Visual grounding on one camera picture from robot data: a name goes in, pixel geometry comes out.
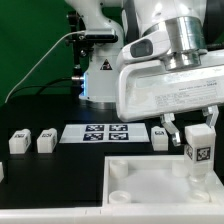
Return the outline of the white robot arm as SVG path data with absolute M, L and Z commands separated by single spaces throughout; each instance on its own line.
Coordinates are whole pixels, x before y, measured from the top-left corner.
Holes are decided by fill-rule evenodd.
M 224 104 L 224 0 L 65 0 L 84 22 L 81 99 L 123 121 L 158 117 L 179 144 L 177 113 L 214 126 Z

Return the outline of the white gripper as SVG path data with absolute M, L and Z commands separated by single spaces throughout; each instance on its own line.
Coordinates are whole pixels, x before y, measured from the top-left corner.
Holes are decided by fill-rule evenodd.
M 206 124 L 214 127 L 217 105 L 223 104 L 224 50 L 210 51 L 201 56 L 200 66 L 179 71 L 166 71 L 159 60 L 131 64 L 116 85 L 118 117 L 129 122 L 160 116 L 174 146 L 181 145 L 174 114 L 203 108 Z

